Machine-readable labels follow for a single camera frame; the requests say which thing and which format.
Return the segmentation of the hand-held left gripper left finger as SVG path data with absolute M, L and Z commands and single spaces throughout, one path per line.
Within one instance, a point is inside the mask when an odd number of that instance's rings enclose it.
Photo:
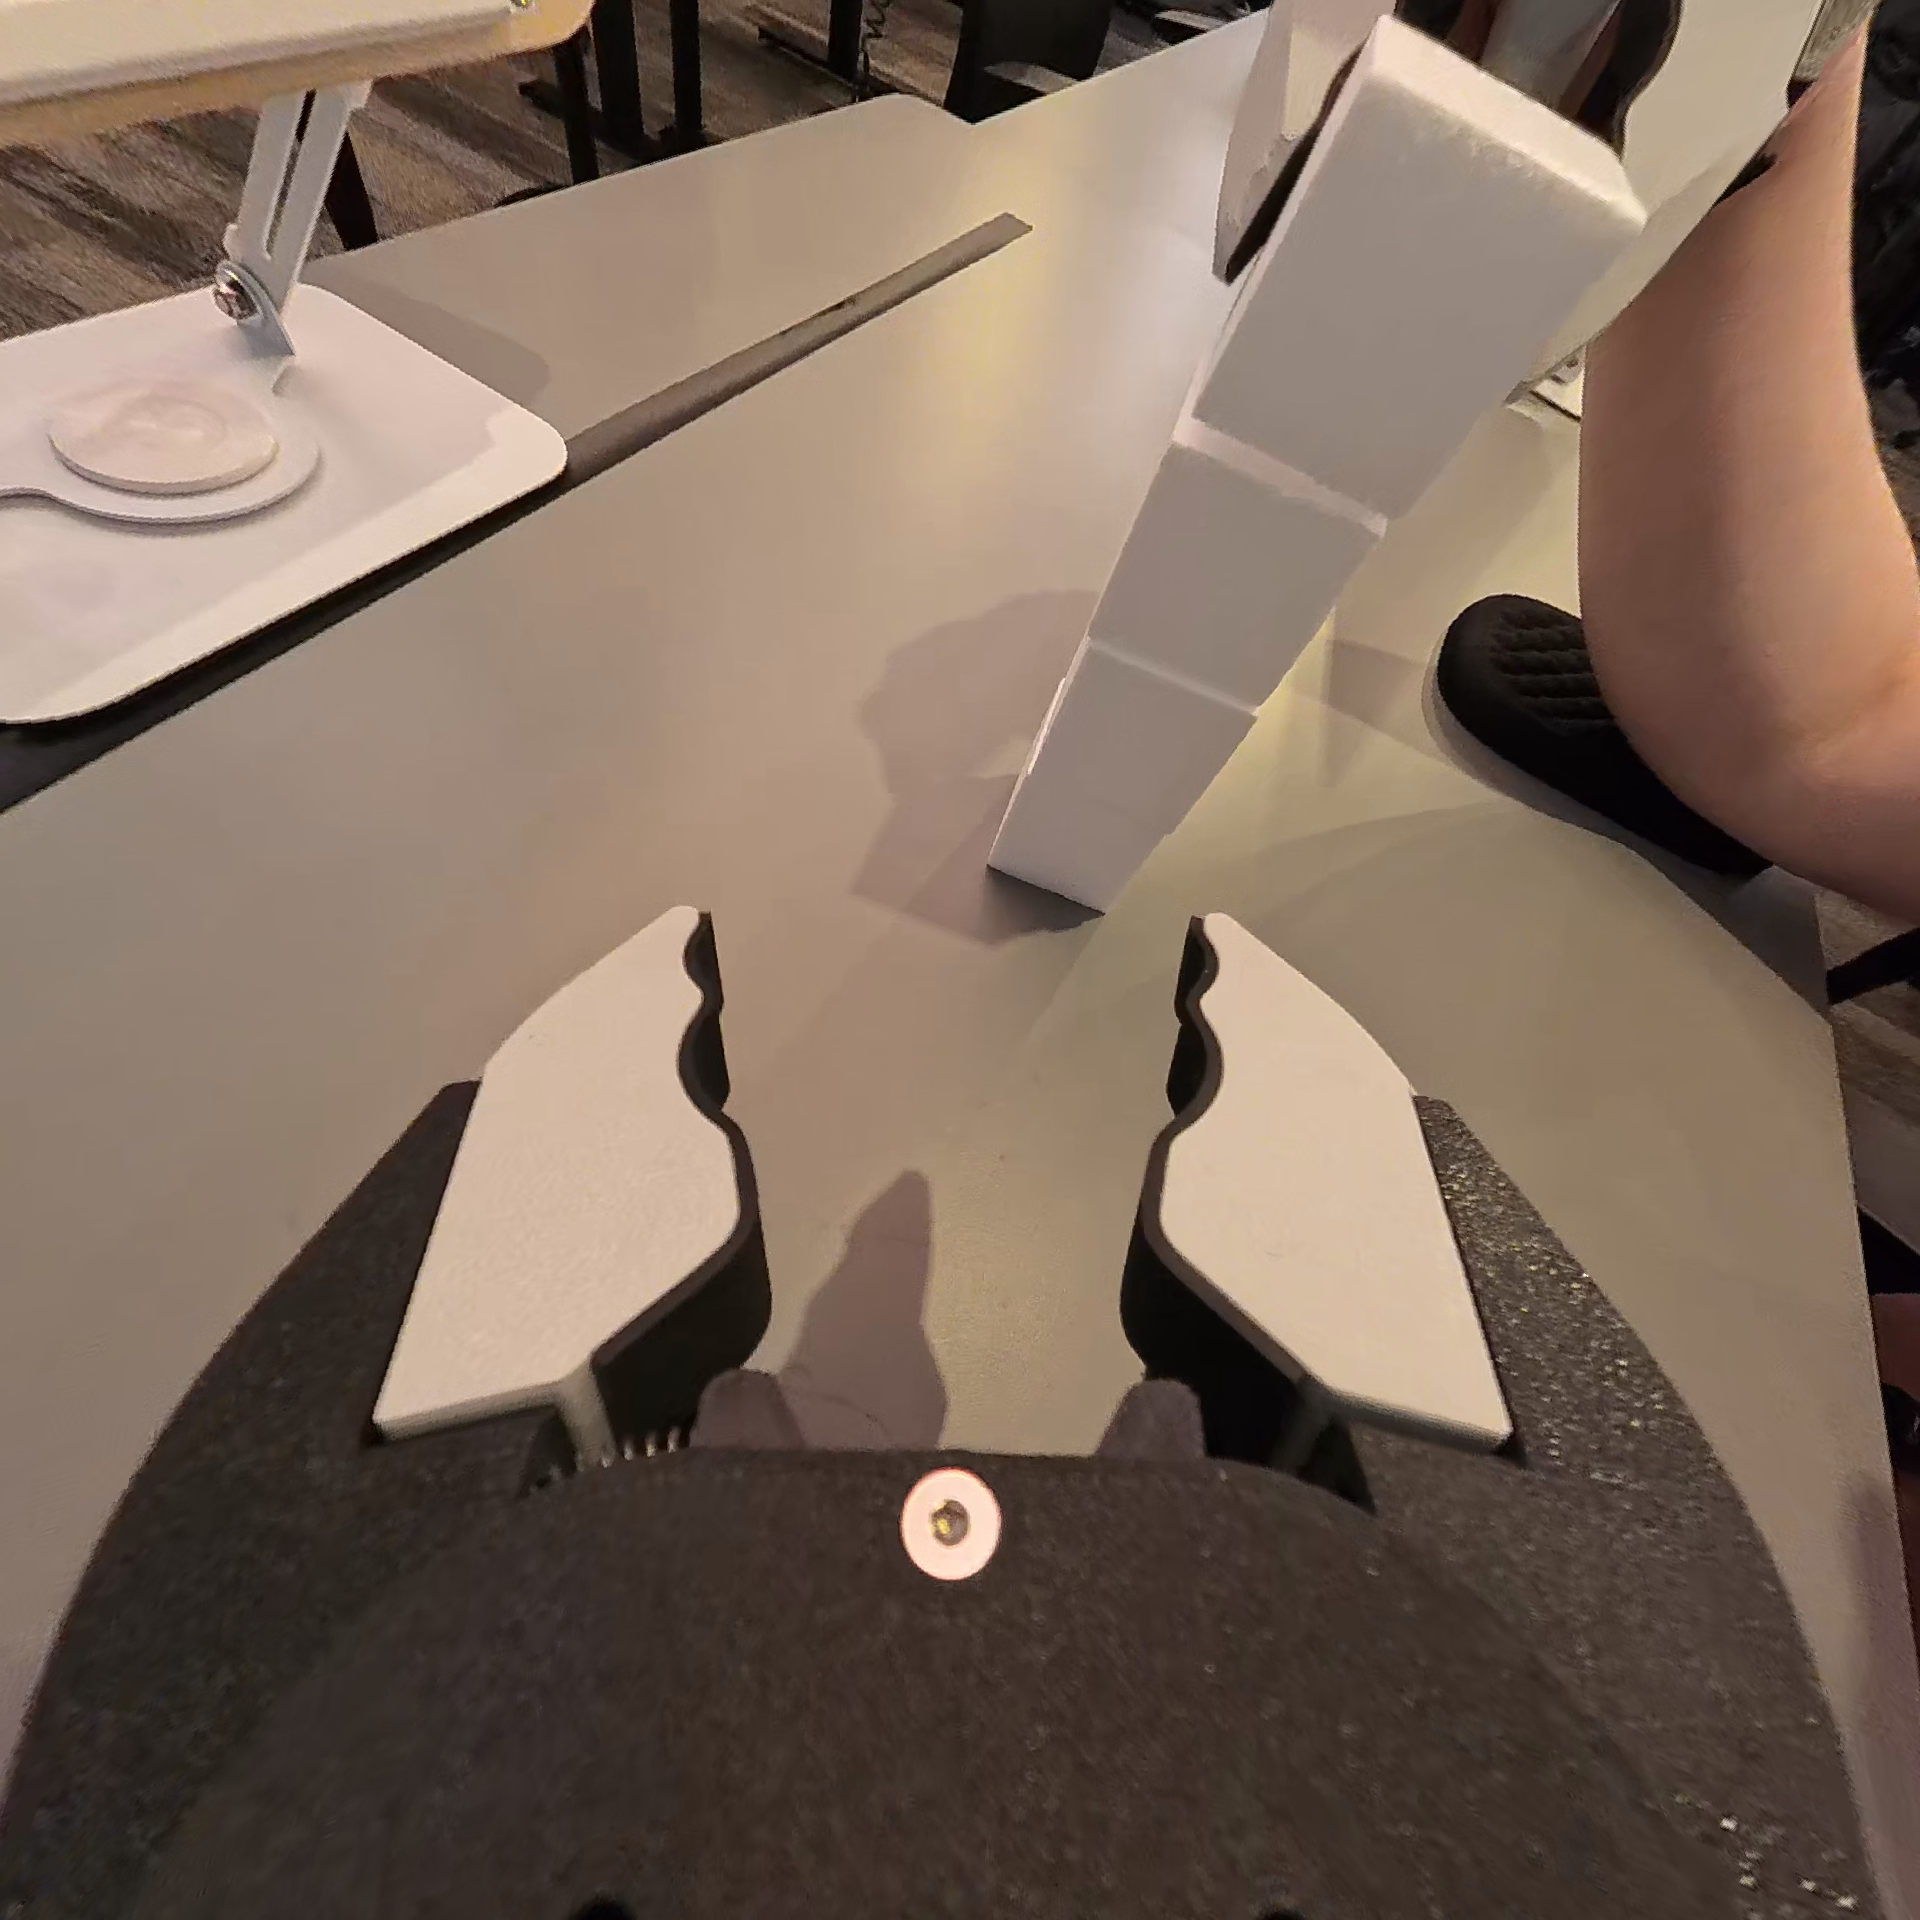
M 673 904 L 483 1069 L 372 1421 L 398 1442 L 560 1416 L 585 1465 L 653 1454 L 769 1324 L 728 1114 L 712 920 Z

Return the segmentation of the person's right forearm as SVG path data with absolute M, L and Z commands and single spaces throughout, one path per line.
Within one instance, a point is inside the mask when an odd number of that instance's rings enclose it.
M 1589 349 L 1582 623 L 1675 797 L 1915 922 L 1915 556 L 1855 359 L 1865 29 Z

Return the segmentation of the black padded wrist rest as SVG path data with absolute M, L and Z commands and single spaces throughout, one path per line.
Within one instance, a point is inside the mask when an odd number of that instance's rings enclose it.
M 1433 680 L 1483 750 L 1612 826 L 1728 879 L 1768 866 L 1646 765 L 1600 695 L 1577 614 L 1525 594 L 1483 596 L 1449 621 Z

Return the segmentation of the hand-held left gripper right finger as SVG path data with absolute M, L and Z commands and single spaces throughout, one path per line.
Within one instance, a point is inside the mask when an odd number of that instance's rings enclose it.
M 1193 1394 L 1208 1455 L 1302 1479 L 1363 1477 L 1357 1428 L 1513 1448 L 1404 1069 L 1222 911 L 1188 920 L 1175 1018 L 1119 1280 L 1144 1375 Z

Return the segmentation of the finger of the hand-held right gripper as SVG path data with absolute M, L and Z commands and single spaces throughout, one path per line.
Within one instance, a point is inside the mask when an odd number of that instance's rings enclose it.
M 1635 239 L 1560 319 L 1510 393 L 1539 393 L 1648 287 L 1710 208 L 1735 185 L 1788 117 L 1792 96 L 1827 57 L 1817 2 L 1678 2 L 1678 29 L 1659 73 L 1625 117 L 1625 148 L 1572 125 L 1605 148 L 1612 178 L 1638 206 Z
M 1215 201 L 1214 274 L 1256 256 L 1305 166 L 1313 132 L 1387 2 L 1275 2 L 1232 118 Z

